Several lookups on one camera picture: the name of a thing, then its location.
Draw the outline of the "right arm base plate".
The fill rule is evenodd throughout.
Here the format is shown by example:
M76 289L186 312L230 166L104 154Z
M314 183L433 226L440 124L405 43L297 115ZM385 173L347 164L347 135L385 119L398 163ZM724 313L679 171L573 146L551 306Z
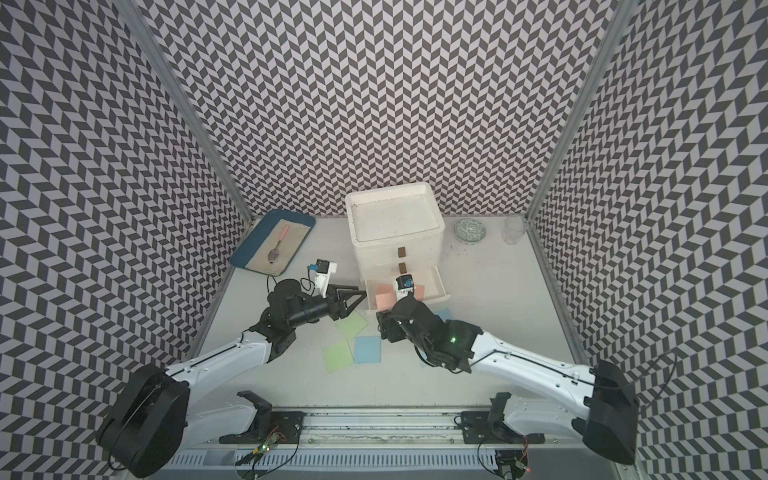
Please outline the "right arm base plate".
M503 444L544 444L545 436L541 433L523 435L509 427L504 421L504 410L508 406L511 393L499 392L492 399L488 410L465 410L456 421L463 440L468 445L482 443Z

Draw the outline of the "pink sticky note bottom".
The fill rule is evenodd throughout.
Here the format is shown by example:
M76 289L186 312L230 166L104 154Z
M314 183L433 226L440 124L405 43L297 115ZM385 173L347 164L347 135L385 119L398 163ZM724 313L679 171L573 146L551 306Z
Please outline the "pink sticky note bottom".
M397 302L397 295L391 284L379 284L375 294L375 309L383 312L390 310Z

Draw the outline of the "white drawer cabinet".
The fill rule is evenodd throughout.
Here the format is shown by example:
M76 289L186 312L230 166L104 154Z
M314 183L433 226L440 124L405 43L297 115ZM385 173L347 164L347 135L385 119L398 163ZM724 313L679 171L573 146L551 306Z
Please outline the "white drawer cabinet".
M429 184L353 192L345 205L361 279L372 269L398 268L400 262L407 273L439 264L445 222ZM406 248L405 258L398 257L399 247Z

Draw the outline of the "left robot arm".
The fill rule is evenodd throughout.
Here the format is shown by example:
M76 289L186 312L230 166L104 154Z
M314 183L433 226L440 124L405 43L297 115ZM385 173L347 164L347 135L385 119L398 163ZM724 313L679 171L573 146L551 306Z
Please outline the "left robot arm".
M131 374L96 433L110 468L145 478L181 449L209 440L264 442L272 434L271 404L250 391L209 410L197 404L237 376L279 358L296 330L328 317L348 317L366 298L364 290L330 284L317 295L299 281L278 282L259 321L232 342L185 362L145 365Z

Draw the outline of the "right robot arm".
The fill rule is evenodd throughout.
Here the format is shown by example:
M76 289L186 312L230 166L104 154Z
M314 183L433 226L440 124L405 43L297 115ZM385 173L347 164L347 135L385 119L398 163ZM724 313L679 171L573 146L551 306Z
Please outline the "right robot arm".
M594 366L553 360L505 342L477 325L442 320L406 296L376 315L383 339L408 340L428 366L452 374L496 375L533 392L550 407L514 411L506 396L502 423L522 435L578 436L587 448L615 463L636 460L639 400L632 381L615 364Z

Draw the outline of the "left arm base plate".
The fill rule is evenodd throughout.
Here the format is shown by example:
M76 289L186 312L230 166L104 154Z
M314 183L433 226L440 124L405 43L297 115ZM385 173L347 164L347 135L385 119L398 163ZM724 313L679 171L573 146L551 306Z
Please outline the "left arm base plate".
M244 432L220 437L220 444L265 444L272 430L281 434L281 444L299 444L305 412L298 410L275 412L269 401L250 390L239 391L237 396L256 409L255 417Z

